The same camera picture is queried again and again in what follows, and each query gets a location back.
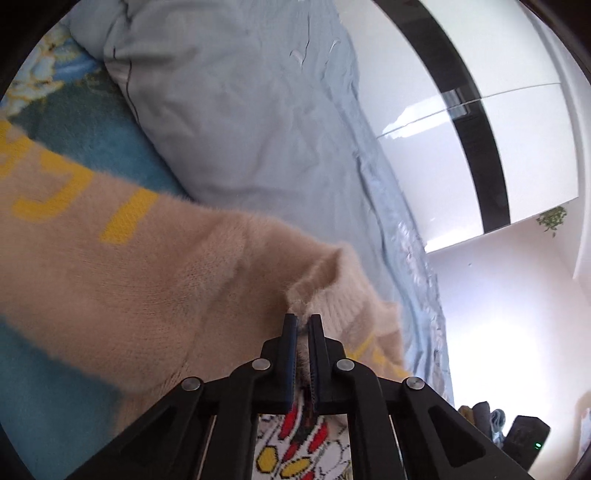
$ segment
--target patterned fabric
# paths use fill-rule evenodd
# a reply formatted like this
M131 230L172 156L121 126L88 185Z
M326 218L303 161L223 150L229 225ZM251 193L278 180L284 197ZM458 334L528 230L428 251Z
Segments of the patterned fabric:
M315 416L307 392L288 415L262 415L258 430L253 479L350 478L347 427L335 417Z
M57 24L22 64L0 107L8 117L17 115L34 100L99 69L100 63L80 48L66 27Z

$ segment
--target wrinkled fabric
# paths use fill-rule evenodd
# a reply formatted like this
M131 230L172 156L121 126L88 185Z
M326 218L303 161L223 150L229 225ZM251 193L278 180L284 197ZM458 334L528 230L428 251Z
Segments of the wrinkled fabric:
M83 0L67 23L193 199L353 245L402 305L407 368L453 401L436 281L331 1Z

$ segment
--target red pattern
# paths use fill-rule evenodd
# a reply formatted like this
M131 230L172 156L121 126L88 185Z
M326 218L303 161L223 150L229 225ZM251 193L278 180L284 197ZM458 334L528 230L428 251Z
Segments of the red pattern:
M283 462L288 462L289 460L291 460L293 458L293 456L296 454L297 449L300 447L300 445L298 443L292 443L290 445L290 447L287 449L285 455L283 456L283 458L281 459L282 463Z
M320 445L326 440L329 435L329 429L326 422L322 422L322 426L318 429L318 432L312 438L312 441L308 445L308 453L315 452Z
M291 412L289 412L285 416L285 420L283 420L283 424L281 425L281 431L279 432L278 438L280 440L284 440L290 432L293 430L294 426L296 425L297 420L297 402L294 403Z

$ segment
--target yellow letter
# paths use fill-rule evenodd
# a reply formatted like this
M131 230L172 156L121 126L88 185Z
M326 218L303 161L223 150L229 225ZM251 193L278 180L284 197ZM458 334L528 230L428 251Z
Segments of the yellow letter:
M109 244L127 243L133 237L139 221L148 213L157 198L156 192L137 189L109 220L100 239Z
M74 199L87 188L94 175L92 170L67 161L49 150L41 152L41 166L51 173L71 173L72 177L59 192L44 202L26 198L19 198L14 202L12 205L13 214L29 222L49 220L66 210Z
M33 145L33 142L25 135L20 135L15 141L9 142L7 135L11 128L12 125L6 120L0 121L0 157L7 156L7 159L0 163L0 179L10 175L12 169Z

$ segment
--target folded clothes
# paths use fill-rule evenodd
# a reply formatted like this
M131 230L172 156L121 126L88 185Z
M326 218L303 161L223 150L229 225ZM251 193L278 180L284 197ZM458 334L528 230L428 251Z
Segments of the folded clothes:
M51 357L119 388L119 429L183 377L256 357L286 311L320 313L353 356L405 376L398 306L347 245L94 172L6 121L0 182L0 311Z

